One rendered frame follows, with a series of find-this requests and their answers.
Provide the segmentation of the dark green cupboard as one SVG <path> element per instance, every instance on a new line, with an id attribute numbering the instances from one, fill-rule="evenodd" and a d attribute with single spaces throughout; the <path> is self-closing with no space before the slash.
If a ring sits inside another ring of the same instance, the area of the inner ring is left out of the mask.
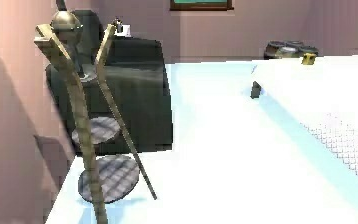
<path id="1" fill-rule="evenodd" d="M 77 45 L 79 61 L 90 68 L 103 39 L 104 28 L 98 15 L 91 10 L 72 13 L 83 24 L 81 41 Z M 136 37 L 112 38 L 105 65 L 106 81 L 122 118 L 139 153 L 172 149 L 173 122 L 170 88 L 161 43 Z M 46 67 L 48 89 L 53 97 L 64 128 L 77 156 L 80 147 L 71 137 L 75 121 L 68 93 L 61 75 L 52 65 Z M 111 117 L 112 113 L 96 80 L 84 83 L 90 119 Z M 95 144 L 96 155 L 130 153 L 121 134 Z"/>

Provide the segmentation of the white pale blue bed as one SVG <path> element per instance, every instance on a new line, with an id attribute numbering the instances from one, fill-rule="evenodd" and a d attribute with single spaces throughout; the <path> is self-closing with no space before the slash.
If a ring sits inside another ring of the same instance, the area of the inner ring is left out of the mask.
<path id="1" fill-rule="evenodd" d="M 145 153 L 143 179 L 108 224 L 358 224 L 358 176 L 261 89 L 261 61 L 167 68 L 173 145 Z"/>

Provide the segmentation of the small dark grey block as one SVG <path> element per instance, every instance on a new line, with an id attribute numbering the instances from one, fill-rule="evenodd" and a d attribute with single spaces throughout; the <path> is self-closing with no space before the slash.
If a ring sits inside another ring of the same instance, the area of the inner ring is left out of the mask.
<path id="1" fill-rule="evenodd" d="M 250 92 L 250 97 L 252 99 L 256 99 L 260 96 L 261 94 L 261 86 L 259 83 L 257 83 L 256 81 L 254 81 L 252 83 L 252 87 L 251 87 L 251 92 Z"/>

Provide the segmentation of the brass stand with round shelves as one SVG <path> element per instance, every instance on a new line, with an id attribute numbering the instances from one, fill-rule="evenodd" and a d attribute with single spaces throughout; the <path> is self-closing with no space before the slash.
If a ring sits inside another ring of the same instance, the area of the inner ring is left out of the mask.
<path id="1" fill-rule="evenodd" d="M 39 35 L 34 38 L 34 43 L 51 65 L 62 75 L 62 79 L 68 92 L 75 127 L 78 132 L 84 168 L 88 172 L 88 183 L 92 196 L 96 223 L 108 224 L 104 194 L 102 192 L 102 184 L 100 182 L 99 170 L 96 162 L 96 153 L 91 137 L 91 124 L 86 98 L 81 78 L 75 68 L 75 64 L 79 61 L 79 57 L 71 55 L 76 51 L 76 45 L 81 39 L 83 24 L 67 9 L 65 0 L 55 0 L 55 3 L 57 12 L 54 14 L 50 23 L 40 24 L 36 27 L 36 31 Z M 112 115 L 120 125 L 123 138 L 142 173 L 150 193 L 155 195 L 156 192 L 138 155 L 135 144 L 106 80 L 104 66 L 112 45 L 111 38 L 114 36 L 116 30 L 117 28 L 112 24 L 107 26 L 98 53 L 96 54 L 94 68 L 97 75 L 97 84 Z"/>

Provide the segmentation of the white textured blanket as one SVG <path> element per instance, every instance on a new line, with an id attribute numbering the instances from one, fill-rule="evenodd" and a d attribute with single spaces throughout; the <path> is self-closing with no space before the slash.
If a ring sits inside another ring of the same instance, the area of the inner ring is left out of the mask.
<path id="1" fill-rule="evenodd" d="M 253 81 L 358 176 L 358 55 L 261 61 Z"/>

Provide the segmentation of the brown framed wall picture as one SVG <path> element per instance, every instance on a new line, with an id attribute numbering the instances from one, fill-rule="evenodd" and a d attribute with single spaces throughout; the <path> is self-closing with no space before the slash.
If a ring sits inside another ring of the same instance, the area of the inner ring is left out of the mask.
<path id="1" fill-rule="evenodd" d="M 228 11 L 232 0 L 170 0 L 171 11 Z"/>

